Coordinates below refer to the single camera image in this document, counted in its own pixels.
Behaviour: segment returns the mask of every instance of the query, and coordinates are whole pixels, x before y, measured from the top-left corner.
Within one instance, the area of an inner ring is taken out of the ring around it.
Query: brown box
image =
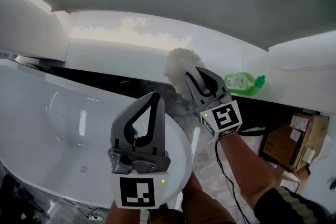
[[[262,152],[277,160],[284,167],[297,171],[307,165],[306,162],[302,161],[307,147],[315,150],[313,159],[319,156],[327,134],[329,117],[320,115],[306,116],[299,113],[295,113],[294,116],[300,117],[300,119],[308,119],[306,130],[302,131],[295,128],[294,132],[299,131],[301,134],[296,139],[293,139],[291,138],[293,128],[291,123],[288,122],[269,133]]]

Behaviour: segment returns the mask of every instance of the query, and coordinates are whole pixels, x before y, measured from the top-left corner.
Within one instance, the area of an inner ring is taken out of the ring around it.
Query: gray marble floor
[[[183,100],[174,92],[172,86],[167,84],[144,82],[142,83],[141,91],[144,93],[158,91],[163,95],[167,114],[169,114],[181,126],[190,142],[193,140],[195,128],[199,127],[201,129],[194,156],[193,171],[200,180],[204,191],[211,197],[217,199],[232,214],[237,223],[244,223],[243,218],[230,194],[225,177],[217,164],[212,137],[202,127],[198,118],[193,114],[194,104],[192,102]],[[258,151],[261,141],[260,137],[246,137],[244,140],[255,152]],[[222,149],[220,148],[218,151],[226,174],[232,181],[234,181],[232,171]],[[8,171],[6,168],[0,163],[1,181],[4,175],[7,173]],[[42,220],[43,224],[92,223],[91,220],[88,220],[84,214],[79,211],[80,209],[86,215],[91,216],[91,210],[93,208],[90,208],[89,205],[72,202],[75,204],[75,206],[77,206],[76,208],[70,202],[62,198],[53,196],[30,185],[24,183],[22,184],[34,196],[35,201],[45,211],[44,214],[38,213],[38,217]],[[248,207],[245,200],[240,195],[237,184],[235,184],[235,190],[237,199],[243,209],[244,214],[248,217],[251,223],[258,223],[252,210]],[[173,199],[169,203],[169,206],[171,208],[174,207],[175,202],[176,199]],[[105,220],[107,217],[107,210],[99,209],[93,212],[93,214],[101,216]],[[146,211],[142,212],[141,222],[146,223],[147,218],[148,213]]]

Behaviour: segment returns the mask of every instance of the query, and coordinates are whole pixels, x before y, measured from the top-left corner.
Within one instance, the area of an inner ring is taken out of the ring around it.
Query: black sleeve
[[[254,214],[260,223],[327,223],[322,206],[284,187],[267,191],[258,200]]]

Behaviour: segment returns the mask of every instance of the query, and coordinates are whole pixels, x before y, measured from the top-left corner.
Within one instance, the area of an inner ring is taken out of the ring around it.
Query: person's left arm
[[[106,224],[139,224],[140,210],[118,208],[113,201]]]

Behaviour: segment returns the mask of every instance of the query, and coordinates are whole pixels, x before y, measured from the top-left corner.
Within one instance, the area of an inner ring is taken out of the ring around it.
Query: bathtub
[[[0,60],[0,161],[20,180],[62,198],[109,208],[110,132],[133,98]],[[145,134],[148,115],[134,125]],[[190,144],[165,115],[171,158],[162,203],[174,198],[192,170]]]

